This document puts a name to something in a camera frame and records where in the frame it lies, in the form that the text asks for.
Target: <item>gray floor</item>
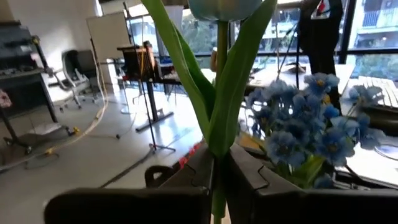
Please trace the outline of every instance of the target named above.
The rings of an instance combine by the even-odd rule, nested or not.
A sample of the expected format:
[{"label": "gray floor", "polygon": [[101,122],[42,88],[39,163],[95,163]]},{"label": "gray floor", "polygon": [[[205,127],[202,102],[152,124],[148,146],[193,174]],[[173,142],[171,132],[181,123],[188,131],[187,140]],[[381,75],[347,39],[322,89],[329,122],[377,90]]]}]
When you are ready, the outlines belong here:
[{"label": "gray floor", "polygon": [[[128,98],[135,95],[136,92],[130,91]],[[131,106],[132,111],[139,111],[137,116],[122,115],[119,112],[123,107],[120,102],[125,102],[122,96],[123,94],[115,94],[111,97],[112,103],[109,104],[102,122],[89,136],[58,149],[57,153],[60,155],[58,160],[38,169],[25,170],[23,166],[18,166],[0,174],[0,223],[43,223],[44,204],[50,198],[77,187],[99,187],[148,153],[148,144],[151,142],[150,131],[138,134],[134,130],[134,127],[140,125],[146,118],[144,99],[141,97],[139,100],[140,106]],[[165,96],[159,94],[157,97],[159,107],[169,107],[175,111],[175,115],[155,127],[157,143],[170,145],[176,148],[177,152],[160,151],[108,187],[144,187],[144,171],[147,167],[154,164],[173,164],[201,139],[188,99],[184,96],[178,97],[177,107],[174,96],[171,97],[170,103],[165,104],[164,101]],[[71,104],[64,113],[57,111],[57,115],[60,123],[69,127],[77,126],[83,131],[99,108],[91,102],[86,102],[83,103],[82,110],[77,110]],[[116,134],[125,133],[133,120],[133,129],[130,132],[120,140],[112,138]],[[14,118],[11,122],[17,133],[21,135],[32,128],[31,121],[34,125],[48,123],[50,116],[44,108]],[[7,135],[4,124],[0,123],[0,137]]]}]

